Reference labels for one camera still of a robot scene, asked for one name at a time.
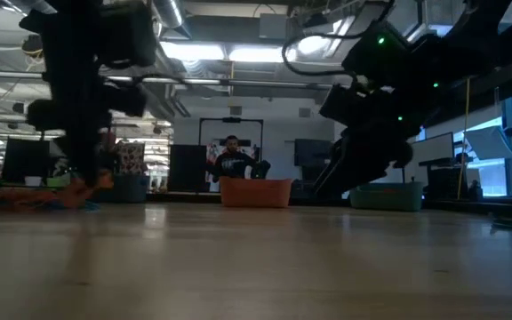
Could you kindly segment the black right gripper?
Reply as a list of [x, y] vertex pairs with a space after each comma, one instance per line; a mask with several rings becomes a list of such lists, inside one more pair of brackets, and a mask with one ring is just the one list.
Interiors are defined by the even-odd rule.
[[332, 147], [330, 163], [315, 181], [316, 196], [341, 196], [385, 177], [390, 165], [404, 168], [413, 150], [406, 141], [438, 109], [439, 83], [378, 84], [354, 75], [336, 83], [320, 115], [343, 126]]

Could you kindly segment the orange plastic basket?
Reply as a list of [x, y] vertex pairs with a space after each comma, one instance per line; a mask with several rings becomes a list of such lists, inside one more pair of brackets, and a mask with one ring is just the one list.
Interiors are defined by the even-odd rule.
[[221, 203], [226, 207], [287, 208], [292, 180], [248, 180], [222, 177]]

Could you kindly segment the ceiling light panel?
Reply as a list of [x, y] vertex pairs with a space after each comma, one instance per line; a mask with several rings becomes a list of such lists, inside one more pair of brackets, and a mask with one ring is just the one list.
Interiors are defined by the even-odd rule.
[[282, 48], [266, 46], [234, 46], [228, 54], [228, 59], [234, 62], [254, 63], [283, 63]]
[[177, 60], [224, 60], [225, 54], [222, 48], [216, 44], [175, 44], [161, 42], [167, 57]]

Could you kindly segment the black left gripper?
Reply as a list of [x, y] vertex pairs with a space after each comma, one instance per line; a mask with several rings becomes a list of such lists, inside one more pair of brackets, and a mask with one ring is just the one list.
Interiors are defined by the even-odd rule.
[[[111, 111], [126, 116], [142, 117], [147, 95], [139, 86], [106, 83], [98, 87], [90, 99], [80, 102], [68, 100], [34, 100], [28, 106], [27, 123], [37, 131], [46, 132], [84, 129], [95, 132], [111, 125]], [[69, 164], [87, 186], [95, 186], [100, 175], [100, 136], [63, 137], [63, 152]]]

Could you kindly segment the silver ceiling duct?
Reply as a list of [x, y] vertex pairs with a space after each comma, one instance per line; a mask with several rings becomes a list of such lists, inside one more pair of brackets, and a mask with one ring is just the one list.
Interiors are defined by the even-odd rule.
[[161, 36], [173, 36], [187, 40], [192, 38], [181, 0], [149, 0], [149, 2], [161, 24]]

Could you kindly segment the black upright panel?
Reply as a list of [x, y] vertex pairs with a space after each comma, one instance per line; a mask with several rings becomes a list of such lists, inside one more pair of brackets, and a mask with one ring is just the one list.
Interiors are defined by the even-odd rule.
[[170, 146], [170, 166], [167, 187], [171, 192], [204, 192], [206, 146]]

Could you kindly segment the white tilted sheet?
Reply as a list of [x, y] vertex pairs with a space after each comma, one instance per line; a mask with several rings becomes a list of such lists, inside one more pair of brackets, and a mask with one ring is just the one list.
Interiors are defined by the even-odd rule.
[[512, 149], [500, 126], [468, 131], [464, 137], [479, 160], [512, 158]]

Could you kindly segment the horizontal ceiling pipe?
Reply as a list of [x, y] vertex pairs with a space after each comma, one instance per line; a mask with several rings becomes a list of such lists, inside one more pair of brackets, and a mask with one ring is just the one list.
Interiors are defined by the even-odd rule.
[[211, 79], [211, 78], [185, 78], [172, 79], [169, 77], [129, 77], [109, 76], [108, 79], [120, 82], [132, 83], [156, 83], [156, 84], [183, 84], [183, 85], [204, 85], [204, 86], [255, 86], [273, 87], [285, 89], [306, 89], [306, 90], [328, 90], [332, 84], [317, 83], [296, 83], [263, 80], [242, 80], [242, 79]]

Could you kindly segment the black gantry frame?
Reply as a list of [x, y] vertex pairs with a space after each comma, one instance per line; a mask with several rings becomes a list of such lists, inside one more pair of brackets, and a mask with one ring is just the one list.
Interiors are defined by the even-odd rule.
[[203, 136], [203, 122], [205, 121], [217, 121], [222, 122], [226, 124], [240, 124], [242, 122], [251, 122], [251, 123], [258, 123], [260, 125], [260, 144], [258, 146], [258, 159], [262, 160], [262, 148], [263, 148], [263, 136], [264, 136], [264, 120], [263, 119], [247, 119], [242, 117], [200, 117], [198, 120], [198, 135], [197, 135], [197, 145], [201, 145], [202, 142], [202, 136]]

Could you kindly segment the person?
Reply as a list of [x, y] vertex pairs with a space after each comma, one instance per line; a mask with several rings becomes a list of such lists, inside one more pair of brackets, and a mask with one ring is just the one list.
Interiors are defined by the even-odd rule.
[[247, 167], [251, 168], [252, 179], [265, 179], [271, 164], [266, 160], [257, 161], [241, 152], [237, 136], [229, 135], [225, 139], [225, 151], [214, 164], [212, 181], [218, 182], [221, 177], [244, 179]]

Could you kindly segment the black equipment cart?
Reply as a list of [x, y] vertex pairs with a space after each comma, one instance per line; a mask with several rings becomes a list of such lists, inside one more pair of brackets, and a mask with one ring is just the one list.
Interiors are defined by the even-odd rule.
[[292, 183], [293, 198], [314, 197], [314, 184], [330, 162], [331, 149], [328, 140], [294, 141], [294, 165], [300, 169], [300, 178]]

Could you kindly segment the black aluminium table frame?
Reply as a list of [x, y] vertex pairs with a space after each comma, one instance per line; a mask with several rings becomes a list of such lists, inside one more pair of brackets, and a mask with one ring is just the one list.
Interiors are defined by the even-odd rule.
[[[192, 203], [192, 204], [219, 204], [220, 195], [218, 193], [180, 193], [169, 192], [165, 194], [147, 194], [149, 203]], [[315, 206], [315, 207], [351, 207], [348, 199], [305, 199], [291, 198], [291, 206]], [[471, 214], [503, 216], [512, 218], [512, 204], [500, 203], [496, 200], [492, 202], [469, 202], [461, 200], [423, 200], [421, 208], [427, 210], [438, 210], [448, 212], [463, 212]]]

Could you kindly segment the red rubber band pile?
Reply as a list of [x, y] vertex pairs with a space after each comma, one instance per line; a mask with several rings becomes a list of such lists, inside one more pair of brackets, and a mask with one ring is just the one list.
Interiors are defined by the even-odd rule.
[[114, 187], [111, 172], [101, 171], [97, 182], [89, 187], [81, 178], [73, 178], [70, 183], [58, 190], [50, 189], [4, 189], [0, 190], [0, 209], [29, 211], [42, 208], [78, 209], [99, 189]]

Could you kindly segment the grey ceiling box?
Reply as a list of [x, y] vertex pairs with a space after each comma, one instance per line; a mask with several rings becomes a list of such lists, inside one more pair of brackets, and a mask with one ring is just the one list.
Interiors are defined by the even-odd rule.
[[302, 33], [299, 21], [295, 17], [282, 14], [261, 13], [259, 16], [259, 38], [267, 40], [285, 40]]

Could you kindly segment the black desk with equipment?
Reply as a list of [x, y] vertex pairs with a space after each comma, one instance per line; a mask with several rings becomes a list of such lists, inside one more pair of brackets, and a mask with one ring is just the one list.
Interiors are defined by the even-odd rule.
[[427, 174], [428, 184], [423, 188], [426, 200], [461, 200], [479, 202], [483, 189], [478, 177], [468, 177], [468, 164], [474, 158], [462, 152], [455, 157], [444, 157], [419, 163]]

